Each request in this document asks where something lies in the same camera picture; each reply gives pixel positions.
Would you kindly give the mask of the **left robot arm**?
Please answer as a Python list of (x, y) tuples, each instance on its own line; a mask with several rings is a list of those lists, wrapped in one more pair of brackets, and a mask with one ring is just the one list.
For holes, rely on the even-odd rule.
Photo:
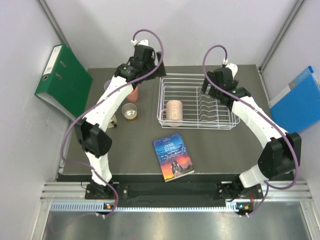
[(127, 63), (116, 68), (108, 88), (94, 109), (87, 112), (74, 126), (79, 144), (85, 151), (92, 172), (91, 185), (102, 198), (109, 198), (114, 191), (110, 182), (108, 152), (112, 146), (111, 138), (106, 134), (108, 125), (125, 98), (138, 84), (166, 75), (160, 60), (162, 53), (156, 52), (148, 40), (133, 40), (134, 53)]

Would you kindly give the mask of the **white wire dish rack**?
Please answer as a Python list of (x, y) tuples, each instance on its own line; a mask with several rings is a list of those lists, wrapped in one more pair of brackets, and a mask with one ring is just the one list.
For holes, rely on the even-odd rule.
[[(202, 93), (204, 74), (168, 73), (159, 80), (157, 119), (162, 128), (231, 130), (240, 118), (226, 106)], [(165, 108), (169, 101), (182, 103), (183, 118), (169, 120)]]

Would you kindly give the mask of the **lilac cup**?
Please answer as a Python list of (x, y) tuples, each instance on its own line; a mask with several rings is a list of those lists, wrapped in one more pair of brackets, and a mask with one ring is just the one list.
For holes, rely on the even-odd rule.
[(103, 87), (104, 87), (104, 90), (107, 90), (107, 89), (108, 89), (110, 83), (111, 83), (111, 80), (108, 80), (108, 81), (104, 84), (104, 86), (103, 86)]

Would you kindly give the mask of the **cream and brown cup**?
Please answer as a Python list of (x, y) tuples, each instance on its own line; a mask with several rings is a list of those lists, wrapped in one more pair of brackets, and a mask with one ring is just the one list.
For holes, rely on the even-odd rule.
[(129, 122), (135, 122), (138, 117), (137, 107), (133, 103), (126, 103), (123, 105), (121, 112), (124, 118)]

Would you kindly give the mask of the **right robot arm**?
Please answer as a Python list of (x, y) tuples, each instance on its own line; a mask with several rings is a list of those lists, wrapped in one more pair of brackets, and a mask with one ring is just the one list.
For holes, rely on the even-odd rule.
[(224, 64), (214, 71), (205, 70), (201, 91), (239, 117), (263, 148), (257, 164), (232, 181), (234, 194), (245, 198), (252, 187), (290, 171), (299, 171), (302, 138), (298, 133), (289, 133), (278, 126), (264, 113), (248, 90), (238, 86), (235, 79), (237, 71), (238, 67), (233, 63)]

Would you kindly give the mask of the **cream mug black handle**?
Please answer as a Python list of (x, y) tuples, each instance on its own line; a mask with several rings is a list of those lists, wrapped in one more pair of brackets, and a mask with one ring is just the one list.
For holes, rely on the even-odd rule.
[(108, 125), (107, 125), (107, 128), (108, 129), (111, 129), (111, 128), (116, 128), (117, 127), (117, 117), (116, 117), (116, 115), (114, 114), (112, 117), (111, 117), (111, 119), (110, 119), (110, 121), (109, 121), (109, 123), (108, 123)]

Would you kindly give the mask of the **salmon pink cup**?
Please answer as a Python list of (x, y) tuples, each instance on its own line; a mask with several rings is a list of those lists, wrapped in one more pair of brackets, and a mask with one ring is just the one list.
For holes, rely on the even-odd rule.
[(136, 103), (139, 98), (138, 87), (136, 87), (126, 98), (130, 103)]

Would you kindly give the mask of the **pink mug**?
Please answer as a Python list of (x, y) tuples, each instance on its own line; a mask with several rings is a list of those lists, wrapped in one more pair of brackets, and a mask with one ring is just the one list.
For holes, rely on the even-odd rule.
[(162, 123), (172, 128), (178, 128), (183, 123), (183, 103), (180, 100), (169, 100), (161, 111)]

